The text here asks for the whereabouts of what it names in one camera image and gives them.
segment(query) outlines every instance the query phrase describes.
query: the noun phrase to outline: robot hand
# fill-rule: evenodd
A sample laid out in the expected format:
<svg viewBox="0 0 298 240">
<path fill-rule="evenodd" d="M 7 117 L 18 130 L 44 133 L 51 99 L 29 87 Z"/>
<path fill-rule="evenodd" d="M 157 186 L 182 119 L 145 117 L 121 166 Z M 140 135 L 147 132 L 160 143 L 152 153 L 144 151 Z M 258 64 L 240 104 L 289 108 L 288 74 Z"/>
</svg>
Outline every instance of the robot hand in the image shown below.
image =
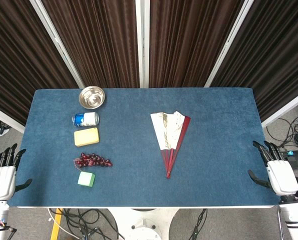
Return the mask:
<svg viewBox="0 0 298 240">
<path fill-rule="evenodd" d="M 250 178 L 256 184 L 272 189 L 278 196 L 294 195 L 298 191 L 298 183 L 290 163 L 284 159 L 275 144 L 267 141 L 264 141 L 264 144 L 268 149 L 253 141 L 253 145 L 258 148 L 267 169 L 269 182 L 258 179 L 251 170 L 248 171 Z"/>
<path fill-rule="evenodd" d="M 15 192 L 28 187 L 32 179 L 28 179 L 24 184 L 16 186 L 16 172 L 22 155 L 26 149 L 19 151 L 15 158 L 17 144 L 8 147 L 0 153 L 0 201 L 7 201 L 12 198 Z"/>
<path fill-rule="evenodd" d="M 269 181 L 258 179 L 249 170 L 249 176 L 258 185 L 272 189 L 280 196 L 279 213 L 281 212 L 289 230 L 292 240 L 298 240 L 298 198 L 295 197 L 298 191 L 298 183 L 290 163 L 286 161 L 278 147 L 270 142 L 264 141 L 268 149 L 260 143 L 253 141 L 258 148 L 263 163 L 267 169 Z M 281 239 L 284 239 L 280 225 Z"/>
</svg>

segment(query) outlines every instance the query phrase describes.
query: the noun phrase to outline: yellow sponge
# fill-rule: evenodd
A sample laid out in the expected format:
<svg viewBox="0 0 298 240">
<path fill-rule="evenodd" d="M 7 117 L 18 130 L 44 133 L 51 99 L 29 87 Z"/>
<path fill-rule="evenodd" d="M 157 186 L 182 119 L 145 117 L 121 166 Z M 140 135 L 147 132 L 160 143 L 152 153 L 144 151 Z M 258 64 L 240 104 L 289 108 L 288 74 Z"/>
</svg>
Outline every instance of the yellow sponge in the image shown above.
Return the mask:
<svg viewBox="0 0 298 240">
<path fill-rule="evenodd" d="M 99 134 L 96 127 L 74 132 L 74 145 L 77 147 L 96 143 L 99 143 Z"/>
</svg>

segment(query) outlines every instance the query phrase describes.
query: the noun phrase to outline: folding fan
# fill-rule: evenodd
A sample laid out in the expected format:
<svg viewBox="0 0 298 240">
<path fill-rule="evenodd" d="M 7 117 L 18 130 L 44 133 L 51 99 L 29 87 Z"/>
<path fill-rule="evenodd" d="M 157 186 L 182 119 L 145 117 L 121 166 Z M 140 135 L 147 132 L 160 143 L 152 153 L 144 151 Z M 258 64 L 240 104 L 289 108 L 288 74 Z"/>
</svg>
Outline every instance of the folding fan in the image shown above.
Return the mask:
<svg viewBox="0 0 298 240">
<path fill-rule="evenodd" d="M 155 135 L 169 179 L 181 143 L 185 137 L 190 117 L 175 111 L 173 114 L 158 112 L 151 114 Z"/>
</svg>

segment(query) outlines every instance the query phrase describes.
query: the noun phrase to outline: yellow floor marking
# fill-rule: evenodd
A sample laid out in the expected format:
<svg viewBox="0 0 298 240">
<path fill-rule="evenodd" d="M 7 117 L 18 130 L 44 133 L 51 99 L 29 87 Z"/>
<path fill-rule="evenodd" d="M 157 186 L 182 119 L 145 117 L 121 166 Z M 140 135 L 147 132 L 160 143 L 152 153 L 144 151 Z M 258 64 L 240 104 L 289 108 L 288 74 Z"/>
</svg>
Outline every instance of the yellow floor marking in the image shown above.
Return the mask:
<svg viewBox="0 0 298 240">
<path fill-rule="evenodd" d="M 60 210 L 63 210 L 62 208 L 57 208 L 56 215 L 54 217 L 54 220 L 60 225 L 61 222 L 61 212 Z M 59 226 L 54 222 L 51 232 L 50 240 L 57 240 L 58 239 L 58 232 L 59 232 Z"/>
</svg>

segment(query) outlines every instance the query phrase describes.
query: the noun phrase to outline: grapes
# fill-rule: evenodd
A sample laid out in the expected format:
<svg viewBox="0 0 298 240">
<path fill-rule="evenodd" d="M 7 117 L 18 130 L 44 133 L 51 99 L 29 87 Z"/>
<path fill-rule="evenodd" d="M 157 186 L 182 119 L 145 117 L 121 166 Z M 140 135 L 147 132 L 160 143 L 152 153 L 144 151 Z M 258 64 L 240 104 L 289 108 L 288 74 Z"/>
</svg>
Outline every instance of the grapes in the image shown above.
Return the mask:
<svg viewBox="0 0 298 240">
<path fill-rule="evenodd" d="M 112 167 L 113 164 L 109 159 L 104 159 L 103 157 L 91 153 L 91 154 L 85 154 L 82 152 L 80 154 L 80 157 L 74 159 L 74 164 L 76 167 L 82 168 L 82 167 L 92 167 L 92 166 L 101 166 L 101 167 Z"/>
</svg>

